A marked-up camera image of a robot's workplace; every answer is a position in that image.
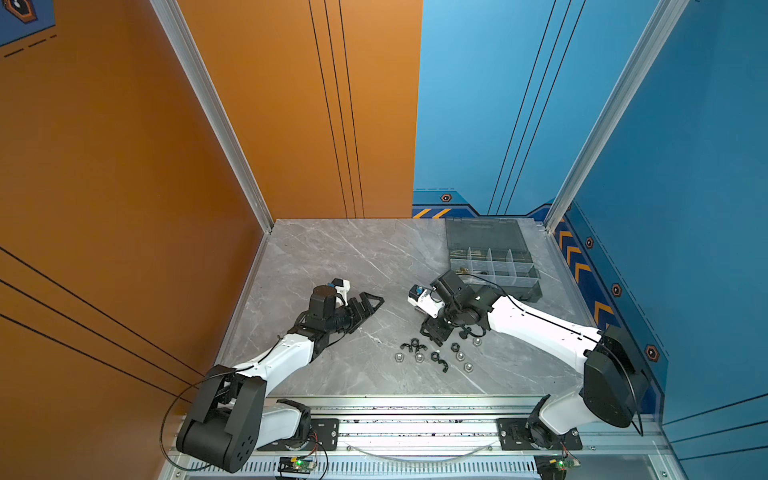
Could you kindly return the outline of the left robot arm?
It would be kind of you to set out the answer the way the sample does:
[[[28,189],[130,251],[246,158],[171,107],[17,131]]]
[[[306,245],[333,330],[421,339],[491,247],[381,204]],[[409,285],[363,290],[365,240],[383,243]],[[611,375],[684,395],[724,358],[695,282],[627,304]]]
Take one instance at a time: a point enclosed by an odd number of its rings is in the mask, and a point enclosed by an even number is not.
[[[333,345],[331,337],[353,333],[385,303],[381,296],[348,295],[349,282],[316,286],[308,307],[266,352],[234,367],[217,364],[198,389],[175,448],[208,466],[238,472],[254,450],[285,442],[293,448],[314,441],[311,408],[289,399],[265,403],[279,384],[310,365]]]

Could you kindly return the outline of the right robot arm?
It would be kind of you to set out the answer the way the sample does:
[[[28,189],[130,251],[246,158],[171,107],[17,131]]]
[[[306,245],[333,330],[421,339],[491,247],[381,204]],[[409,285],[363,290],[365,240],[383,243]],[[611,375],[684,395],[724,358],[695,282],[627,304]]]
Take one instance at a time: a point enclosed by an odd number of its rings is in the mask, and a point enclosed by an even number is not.
[[[482,277],[472,284],[465,279],[449,270],[427,287],[411,287],[408,301],[425,316],[422,335],[442,345],[453,331],[468,337],[478,326],[484,333],[530,344],[582,378],[581,385],[538,401],[524,426],[530,444],[538,449],[560,447],[580,426],[598,421],[644,431],[641,403],[650,388],[650,374],[625,329],[572,323],[515,299]]]

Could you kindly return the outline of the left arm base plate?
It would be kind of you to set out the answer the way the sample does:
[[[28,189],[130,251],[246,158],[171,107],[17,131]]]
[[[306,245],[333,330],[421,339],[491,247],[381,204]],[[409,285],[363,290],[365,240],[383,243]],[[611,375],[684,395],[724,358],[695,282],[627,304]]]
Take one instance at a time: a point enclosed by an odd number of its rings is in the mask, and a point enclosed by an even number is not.
[[[288,439],[275,440],[258,447],[259,452],[308,452],[319,442],[319,449],[335,451],[338,445],[340,420],[338,418],[312,418],[309,424],[300,425]]]

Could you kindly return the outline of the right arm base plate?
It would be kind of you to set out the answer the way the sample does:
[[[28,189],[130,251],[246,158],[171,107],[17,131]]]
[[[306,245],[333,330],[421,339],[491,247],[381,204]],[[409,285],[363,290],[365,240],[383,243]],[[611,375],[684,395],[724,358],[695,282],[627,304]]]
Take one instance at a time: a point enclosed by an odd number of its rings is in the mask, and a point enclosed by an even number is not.
[[[583,449],[581,436],[576,428],[568,433],[557,435],[539,422],[530,422],[523,418],[498,418],[495,421],[497,435],[504,451],[512,450],[547,450],[563,448],[569,451]]]

